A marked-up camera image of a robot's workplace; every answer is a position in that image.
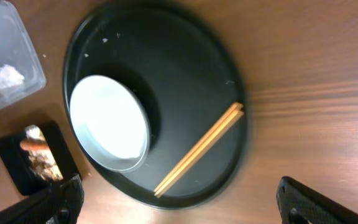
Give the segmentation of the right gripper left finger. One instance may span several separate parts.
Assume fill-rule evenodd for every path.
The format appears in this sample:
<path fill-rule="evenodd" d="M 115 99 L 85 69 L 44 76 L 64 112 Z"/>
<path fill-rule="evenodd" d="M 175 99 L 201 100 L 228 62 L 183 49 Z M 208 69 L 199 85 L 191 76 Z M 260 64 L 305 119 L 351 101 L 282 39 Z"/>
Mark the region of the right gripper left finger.
<path fill-rule="evenodd" d="M 0 224 L 76 224 L 85 200 L 79 174 L 54 182 L 45 189 L 0 211 Z"/>

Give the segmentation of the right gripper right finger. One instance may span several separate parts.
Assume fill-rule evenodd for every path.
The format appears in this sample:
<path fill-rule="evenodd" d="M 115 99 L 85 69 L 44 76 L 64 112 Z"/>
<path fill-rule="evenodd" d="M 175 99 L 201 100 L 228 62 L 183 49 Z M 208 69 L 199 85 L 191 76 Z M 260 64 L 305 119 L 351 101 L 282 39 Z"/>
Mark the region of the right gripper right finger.
<path fill-rule="evenodd" d="M 276 201 L 283 223 L 358 223 L 357 213 L 288 176 L 280 179 Z"/>

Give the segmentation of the rice and peanut scraps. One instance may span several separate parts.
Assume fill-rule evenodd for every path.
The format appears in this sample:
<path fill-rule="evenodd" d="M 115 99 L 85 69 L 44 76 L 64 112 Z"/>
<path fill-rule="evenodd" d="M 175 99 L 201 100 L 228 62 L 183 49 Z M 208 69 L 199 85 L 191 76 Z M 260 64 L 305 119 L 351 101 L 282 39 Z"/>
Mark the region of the rice and peanut scraps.
<path fill-rule="evenodd" d="M 34 124 L 25 128 L 25 135 L 25 139 L 47 142 L 41 129 Z M 45 181 L 59 181 L 63 179 L 63 175 L 57 166 L 51 150 L 26 152 L 29 153 L 30 169 L 37 177 Z"/>

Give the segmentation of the orange carrot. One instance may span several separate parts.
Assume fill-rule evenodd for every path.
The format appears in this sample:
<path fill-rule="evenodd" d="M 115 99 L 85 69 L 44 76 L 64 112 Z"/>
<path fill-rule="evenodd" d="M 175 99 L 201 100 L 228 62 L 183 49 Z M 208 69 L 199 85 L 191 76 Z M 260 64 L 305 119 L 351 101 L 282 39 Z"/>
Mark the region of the orange carrot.
<path fill-rule="evenodd" d="M 20 147 L 25 151 L 49 151 L 49 146 L 45 141 L 25 139 L 20 142 Z"/>

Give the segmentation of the grey-white plate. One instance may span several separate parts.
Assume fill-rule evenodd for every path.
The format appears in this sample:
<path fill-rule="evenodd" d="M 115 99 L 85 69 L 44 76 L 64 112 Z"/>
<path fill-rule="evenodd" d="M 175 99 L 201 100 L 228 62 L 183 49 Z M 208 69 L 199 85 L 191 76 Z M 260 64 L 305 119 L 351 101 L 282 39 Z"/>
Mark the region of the grey-white plate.
<path fill-rule="evenodd" d="M 150 148 L 150 124 L 139 99 L 122 83 L 102 75 L 81 79 L 74 87 L 69 115 L 87 155 L 113 172 L 132 172 Z"/>

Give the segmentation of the wooden chopstick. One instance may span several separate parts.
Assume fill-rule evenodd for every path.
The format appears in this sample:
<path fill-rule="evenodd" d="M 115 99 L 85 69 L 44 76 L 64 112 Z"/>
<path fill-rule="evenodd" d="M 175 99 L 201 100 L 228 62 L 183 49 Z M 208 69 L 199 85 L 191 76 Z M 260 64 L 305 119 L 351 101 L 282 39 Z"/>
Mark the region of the wooden chopstick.
<path fill-rule="evenodd" d="M 162 185 L 155 190 L 154 195 L 160 198 L 170 187 L 181 179 L 212 147 L 213 145 L 244 115 L 241 110 L 234 110 L 227 118 L 217 126 L 212 133 L 201 142 L 189 156 L 185 156 L 184 162 L 179 162 L 179 167 L 173 169 L 163 181 Z"/>
<path fill-rule="evenodd" d="M 213 124 L 203 137 L 190 149 L 179 163 L 168 173 L 154 190 L 160 198 L 178 180 L 180 180 L 244 115 L 244 105 L 233 103 L 229 109 Z"/>

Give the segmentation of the white tissue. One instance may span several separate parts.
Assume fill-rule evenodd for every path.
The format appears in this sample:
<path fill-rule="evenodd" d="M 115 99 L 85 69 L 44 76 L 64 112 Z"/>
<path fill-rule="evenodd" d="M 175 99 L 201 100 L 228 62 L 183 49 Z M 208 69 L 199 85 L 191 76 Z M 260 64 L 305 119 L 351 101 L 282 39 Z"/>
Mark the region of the white tissue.
<path fill-rule="evenodd" d="M 13 66 L 5 64 L 0 67 L 0 90 L 22 85 L 24 80 L 24 76 Z"/>

